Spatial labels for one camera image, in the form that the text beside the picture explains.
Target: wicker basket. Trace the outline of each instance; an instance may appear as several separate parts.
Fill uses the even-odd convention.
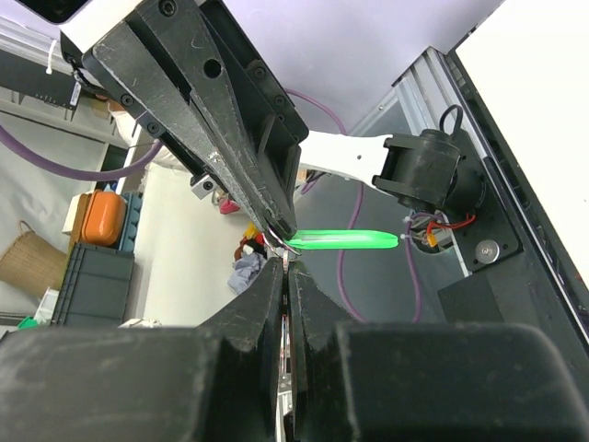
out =
[[[47,287],[59,290],[67,257],[24,222],[20,235],[0,258],[0,280],[43,298]]]

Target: plastic crate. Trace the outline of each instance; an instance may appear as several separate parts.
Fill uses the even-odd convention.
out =
[[[125,193],[122,196],[127,203],[127,212],[125,220],[122,223],[122,232],[119,239],[119,250],[135,250],[135,239],[137,238],[137,225],[143,205],[143,195],[139,193]]]
[[[75,244],[52,315],[52,325],[121,325],[133,262],[130,252]]]

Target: gray fabric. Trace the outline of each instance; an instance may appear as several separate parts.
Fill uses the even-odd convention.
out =
[[[236,294],[243,293],[256,279],[266,260],[259,253],[244,255],[240,260],[233,263],[235,269],[227,283]]]

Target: green object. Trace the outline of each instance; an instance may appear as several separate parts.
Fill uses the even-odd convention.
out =
[[[39,324],[33,318],[25,318],[18,324],[19,330],[32,329],[37,327]]]
[[[302,250],[393,249],[397,236],[376,230],[299,230],[286,244]]]

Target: yellow connector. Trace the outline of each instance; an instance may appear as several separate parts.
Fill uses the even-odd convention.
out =
[[[433,233],[430,233],[427,236],[427,243],[430,245],[430,247],[435,247],[438,245],[438,240],[435,238],[435,235]]]
[[[253,239],[253,238],[257,237],[258,234],[259,234],[259,231],[254,226],[254,223],[252,223],[251,221],[249,221],[248,228],[243,233],[244,238]]]

